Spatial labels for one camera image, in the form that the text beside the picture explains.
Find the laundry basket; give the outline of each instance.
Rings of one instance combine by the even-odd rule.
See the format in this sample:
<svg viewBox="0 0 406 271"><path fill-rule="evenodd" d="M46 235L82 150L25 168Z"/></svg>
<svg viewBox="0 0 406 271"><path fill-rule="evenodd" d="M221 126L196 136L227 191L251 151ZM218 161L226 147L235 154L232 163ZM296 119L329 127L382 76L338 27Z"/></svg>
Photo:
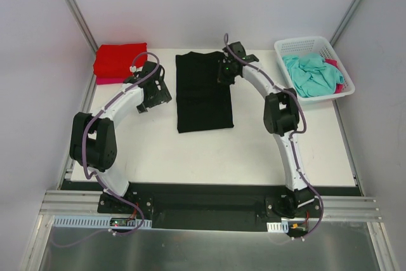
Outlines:
<svg viewBox="0 0 406 271"><path fill-rule="evenodd" d="M324 58L330 58L337 61L338 69L343 74L345 80L342 92L335 93L333 95L316 96L313 98L302 98L298 95L298 100L300 103L315 103L326 100L334 100L336 98L341 98L342 96L351 95L354 93L355 87L352 80L350 79L336 52L333 50L332 46L330 45L329 41L326 40L326 38L322 36L309 36L284 39L275 43L275 51L277 52L278 65L284 75L288 87L290 88L294 88L294 85L282 59L283 56L304 56L309 53L318 53Z"/></svg>

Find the white tabletop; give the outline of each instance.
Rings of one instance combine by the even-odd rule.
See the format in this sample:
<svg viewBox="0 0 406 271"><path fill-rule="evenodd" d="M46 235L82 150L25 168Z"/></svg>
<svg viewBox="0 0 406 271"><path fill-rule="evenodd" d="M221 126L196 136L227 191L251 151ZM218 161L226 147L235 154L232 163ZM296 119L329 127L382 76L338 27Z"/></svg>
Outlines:
<svg viewBox="0 0 406 271"><path fill-rule="evenodd" d="M116 129L117 162L130 182L284 185L284 169L272 135L263 124L264 100L247 81L231 86L234 128L179 134L176 129L175 56L195 51L150 50L166 70L172 100L139 114L136 109ZM285 84L274 51L248 51L264 70ZM92 108L104 105L120 84L97 86ZM332 102L303 106L308 131L299 135L304 168L312 184L355 185ZM72 181L86 181L77 162Z"/></svg>

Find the folded red cloth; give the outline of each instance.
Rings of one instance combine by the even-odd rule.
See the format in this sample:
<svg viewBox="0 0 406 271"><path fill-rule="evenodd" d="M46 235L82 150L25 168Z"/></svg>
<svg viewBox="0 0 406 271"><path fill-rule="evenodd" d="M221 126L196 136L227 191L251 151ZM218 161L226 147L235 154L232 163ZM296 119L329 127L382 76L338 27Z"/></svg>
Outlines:
<svg viewBox="0 0 406 271"><path fill-rule="evenodd" d="M98 77L128 77L132 73L129 69L134 58L141 52L146 52L147 44L103 44L96 52L93 71ZM137 59L135 65L141 67L147 60L146 55Z"/></svg>
<svg viewBox="0 0 406 271"><path fill-rule="evenodd" d="M326 63L329 63L330 65L335 66L335 68L338 69L338 63L337 63L336 60L331 60L331 59L329 59L329 58L326 58L326 59L325 59L325 62L326 62ZM336 86L336 92L334 92L334 94L340 93L340 92L342 92L342 90L343 90L343 84L337 84L337 86Z"/></svg>
<svg viewBox="0 0 406 271"><path fill-rule="evenodd" d="M96 76L97 85L121 84L127 77L100 77Z"/></svg>

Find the cable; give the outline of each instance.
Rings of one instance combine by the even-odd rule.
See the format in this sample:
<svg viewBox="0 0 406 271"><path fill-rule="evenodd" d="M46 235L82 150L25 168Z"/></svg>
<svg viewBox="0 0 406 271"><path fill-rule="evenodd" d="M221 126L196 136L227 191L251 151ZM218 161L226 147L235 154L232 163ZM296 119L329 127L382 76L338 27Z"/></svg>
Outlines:
<svg viewBox="0 0 406 271"><path fill-rule="evenodd" d="M310 233L312 233L322 222L322 218L324 215L324 203L323 203L323 199L322 196L316 191L316 189L310 184L310 182L305 178L304 174L302 173L302 171L300 170L300 165L299 165L299 161L298 161L298 154L296 152L296 149L294 148L294 143L293 143L293 135L297 134L297 133L305 133L307 130L307 122L305 119L305 114L303 113L303 109L299 104L298 99L296 98L296 96L290 92L289 90L285 90L284 88L281 88L277 85L275 85L275 82L269 77L268 74L266 74L265 71L263 71L262 69L258 68L257 66L251 64L251 63L247 63L245 60L239 58L234 52L233 50L231 50L230 46L228 45L228 33L224 34L224 44L226 46L227 51L229 52L229 54L231 54L236 60L238 60L240 63L242 63L243 65L246 65L248 67L254 68L255 70L257 70L260 74L262 74L263 76L265 76L266 80L268 80L268 82L271 84L272 87L274 87L276 90L279 90L283 93L286 93L287 95L289 95L293 100L294 103L296 104L296 106L299 109L299 113L300 116L302 118L303 121L303 130L301 131L293 131L291 133L291 135L289 136L289 139L291 141L291 147L292 147L292 152L293 152L293 157L294 157L294 161L296 164L296 171L299 173L300 178L304 181L304 183L307 185L307 187L317 196L319 202L320 202L320 218L318 219L318 221L316 222L315 226L306 234L309 235Z"/></svg>
<svg viewBox="0 0 406 271"><path fill-rule="evenodd" d="M133 214L127 219L127 221L134 220L134 218L137 216L137 210L134 209Z"/></svg>
<svg viewBox="0 0 406 271"><path fill-rule="evenodd" d="M310 217L310 214L309 214L309 211L307 210L306 211L306 218L304 219L304 222L302 222L302 223L300 223L301 225L306 225L306 226L308 226L308 221L309 221L309 217Z"/></svg>
<svg viewBox="0 0 406 271"><path fill-rule="evenodd" d="M95 235L97 235L99 233L102 233L102 232L108 232L108 231L105 228L103 228L101 230L97 230L97 231L93 232L92 234L89 234L88 236L86 236L86 237L84 237L82 239L79 239L78 241L71 242L70 244L57 244L53 240L53 232L52 232L50 237L49 237L49 241L56 248L60 248L60 249L70 248L70 247L76 246L77 244L81 244L82 242L84 242L84 241L86 241L86 240L92 238L93 236L95 236Z"/></svg>
<svg viewBox="0 0 406 271"><path fill-rule="evenodd" d="M310 212L306 211L306 228L309 229Z"/></svg>
<svg viewBox="0 0 406 271"><path fill-rule="evenodd" d="M131 86L127 87L124 92L120 91L115 97L113 97L113 99L111 99L111 101L109 101L105 106L104 109L102 109L101 111L99 111L99 113L97 113L91 120L90 122L86 125L86 127L84 128L83 131L83 137L82 137L82 163L83 163L83 168L84 168L84 176L86 177L87 180L90 180L90 178L96 174L96 171L93 171L89 174L88 172L88 166L87 166L87 156L86 156L86 141L88 139L88 133L90 130L90 127L93 125L93 123L104 113L104 111L106 111L108 108L110 108L110 106L117 101L124 93L126 93L127 91L133 89L135 86L139 85L139 83L145 81L146 79L148 79L149 77L151 77L155 72L157 72L158 68L159 68L159 58L151 53L151 52L142 52L139 55L137 55L134 60L132 65L134 65L135 61L142 55L152 55L153 57L155 57L155 59L157 60L157 65L155 66L154 70L151 71L148 75L146 75L145 77L143 77L142 79L136 81L134 84L132 84Z"/></svg>

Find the black mounting bracket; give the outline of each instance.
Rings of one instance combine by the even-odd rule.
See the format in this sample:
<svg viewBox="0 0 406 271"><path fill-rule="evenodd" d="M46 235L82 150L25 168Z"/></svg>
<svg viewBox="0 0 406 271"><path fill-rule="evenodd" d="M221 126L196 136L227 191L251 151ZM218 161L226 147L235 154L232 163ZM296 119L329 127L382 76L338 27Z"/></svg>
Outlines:
<svg viewBox="0 0 406 271"><path fill-rule="evenodd" d="M125 200L137 204L142 210L145 219L151 220L154 212L154 197L152 194L134 194L132 191L127 192L122 196ZM100 195L97 212L101 214L127 214L131 215L134 208L114 196L103 192Z"/></svg>
<svg viewBox="0 0 406 271"><path fill-rule="evenodd" d="M247 63L259 62L259 59L255 55L247 55L246 50L239 41L229 44L228 46L233 53L243 61ZM242 77L242 68L244 65L234 58L233 55L229 54L227 48L224 48L223 51L226 57L224 57L223 61L220 61L219 63L218 82L225 85L231 85L235 83L235 77Z"/></svg>
<svg viewBox="0 0 406 271"><path fill-rule="evenodd" d="M315 194L308 188L295 190L294 192L285 189L285 195L280 196L273 202L273 212L280 217L295 218L302 215L307 210L313 211L311 215L319 215L317 213L320 205Z"/></svg>
<svg viewBox="0 0 406 271"><path fill-rule="evenodd" d="M133 76L128 77L124 84L131 83L134 84L139 79L147 76L151 73L155 67L156 63L146 61L141 71L134 72ZM163 66L159 65L157 72L143 81L138 86L144 90L144 101L141 105L137 106L138 112L146 112L148 108L160 105L162 103L167 103L172 100L171 94L166 87L164 82L165 69Z"/></svg>

